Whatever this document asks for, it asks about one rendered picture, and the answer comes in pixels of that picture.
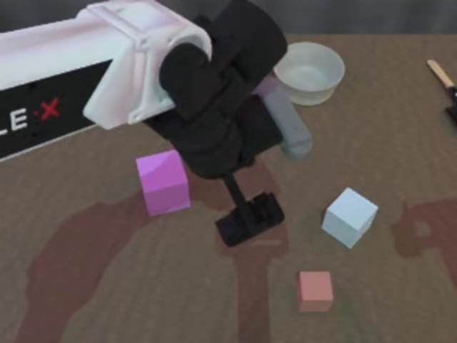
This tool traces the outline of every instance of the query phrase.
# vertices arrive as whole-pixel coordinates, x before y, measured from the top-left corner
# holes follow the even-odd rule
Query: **table surface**
[[[325,104],[299,111],[312,152],[237,175],[276,192],[285,224],[235,249],[221,182],[189,173],[190,209],[148,218],[145,126],[90,129],[0,164],[2,343],[457,342],[457,134],[426,66],[457,79],[457,36],[291,36],[343,57]],[[353,248],[321,229],[346,187],[379,205]],[[300,314],[296,273],[329,270],[330,312]]]

